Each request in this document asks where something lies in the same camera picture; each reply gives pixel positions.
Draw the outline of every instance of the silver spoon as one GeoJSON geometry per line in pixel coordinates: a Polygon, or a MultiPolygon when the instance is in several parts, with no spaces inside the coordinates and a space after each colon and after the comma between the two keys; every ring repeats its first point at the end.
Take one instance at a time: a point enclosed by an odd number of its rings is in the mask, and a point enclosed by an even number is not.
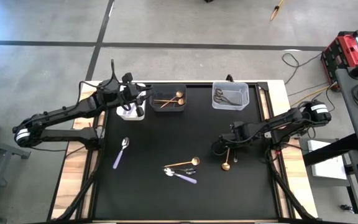
{"type": "Polygon", "coordinates": [[[197,184],[197,180],[195,180],[193,178],[190,178],[190,177],[187,177],[187,176],[184,176],[184,175],[177,174],[172,169],[164,168],[164,172],[165,172],[165,174],[167,174],[170,177],[175,175],[175,176],[177,176],[179,178],[182,178],[183,180],[189,181],[192,184],[197,184]]]}
{"type": "Polygon", "coordinates": [[[118,156],[117,156],[117,159],[116,159],[116,161],[114,162],[114,165],[112,166],[113,169],[117,169],[119,160],[121,159],[121,156],[122,156],[122,152],[124,151],[124,149],[125,149],[126,147],[128,147],[128,145],[129,145],[129,138],[126,137],[126,138],[124,138],[124,140],[122,140],[122,149],[121,149],[121,151],[119,152],[119,154],[118,154],[118,156]]]}

